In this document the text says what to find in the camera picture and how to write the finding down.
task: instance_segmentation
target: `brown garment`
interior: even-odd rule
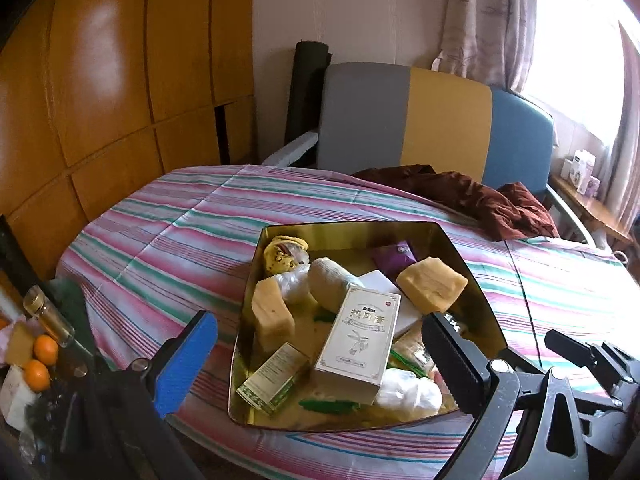
[[[422,164],[364,170],[353,176],[429,198],[471,216],[492,240],[559,237],[549,212],[521,182],[495,190],[462,173],[435,173],[431,166]]]

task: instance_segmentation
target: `curtain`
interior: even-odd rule
[[[431,68],[521,92],[535,29],[536,0],[449,0]]]
[[[598,197],[629,229],[640,210],[640,54],[624,29],[625,93],[620,129],[600,170]]]

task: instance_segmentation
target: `glass jar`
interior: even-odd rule
[[[27,291],[27,294],[25,294],[22,300],[22,306],[40,322],[44,330],[46,330],[62,348],[66,348],[74,341],[76,329],[59,313],[55,305],[45,296],[39,286],[33,285]]]

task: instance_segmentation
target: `table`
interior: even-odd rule
[[[584,218],[585,227],[590,233],[604,229],[607,235],[614,237],[625,245],[634,243],[628,229],[620,225],[602,202],[593,197],[581,195],[570,182],[559,176],[551,176],[549,181],[551,187],[561,191],[578,207],[580,215]]]
[[[492,242],[471,218],[329,171],[172,171],[87,225],[63,254],[57,275],[80,283],[96,343],[116,368],[153,355],[196,310],[215,314],[218,343],[171,423],[225,459],[267,478],[428,480],[460,442],[469,416],[453,413],[389,430],[289,433],[238,426],[226,414],[244,283],[261,229],[340,220],[440,224],[509,345],[544,367],[563,368],[575,387],[600,391],[583,368],[546,350],[550,328],[581,341],[610,340],[640,355],[640,290],[610,254],[559,238]],[[485,478],[498,478],[518,419]]]

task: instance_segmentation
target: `metal tray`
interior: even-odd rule
[[[507,346],[502,330],[478,282],[437,223],[366,221],[267,226],[260,233],[251,263],[231,361],[227,412],[237,424],[286,431],[356,431],[401,424],[389,414],[373,407],[359,410],[350,416],[307,412],[298,406],[298,400],[308,396],[310,391],[305,391],[305,387],[299,385],[294,388],[291,398],[271,417],[254,410],[236,394],[236,389],[250,372],[255,371],[267,357],[260,355],[259,351],[254,353],[255,330],[251,299],[255,284],[265,277],[262,252],[276,235],[304,238],[309,244],[311,260],[328,256],[356,276],[376,269],[370,257],[370,249],[407,240],[416,259],[437,256],[468,279],[465,290],[449,309],[468,326],[465,337],[476,343],[489,359],[495,358],[498,352]],[[292,309],[296,319],[296,341],[292,343],[306,354],[320,351],[331,328],[330,323],[313,321],[313,312],[317,307],[317,304],[309,304]]]

